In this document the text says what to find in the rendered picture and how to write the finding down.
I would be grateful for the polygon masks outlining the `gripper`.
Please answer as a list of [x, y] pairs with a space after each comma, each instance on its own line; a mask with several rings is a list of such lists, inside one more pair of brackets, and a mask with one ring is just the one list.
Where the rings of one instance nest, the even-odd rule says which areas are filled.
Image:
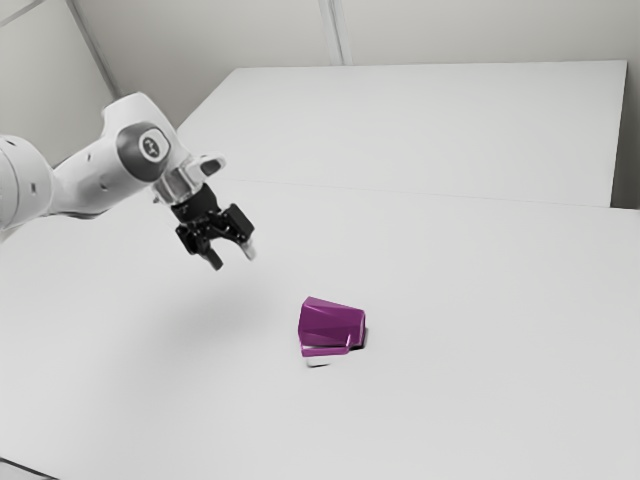
[[211, 246], [214, 239], [231, 241], [249, 261], [256, 259], [251, 239], [254, 225], [236, 204], [222, 210], [207, 184], [188, 200], [172, 206], [171, 211], [179, 221], [176, 233], [187, 252], [203, 256], [215, 271], [223, 267], [223, 261]]

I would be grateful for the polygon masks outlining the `purple faceted mug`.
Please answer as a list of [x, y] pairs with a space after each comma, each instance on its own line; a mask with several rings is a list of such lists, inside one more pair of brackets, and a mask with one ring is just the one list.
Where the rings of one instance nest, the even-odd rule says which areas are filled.
[[301, 305], [298, 338], [303, 358], [346, 355], [365, 346], [366, 333], [362, 309], [311, 296]]

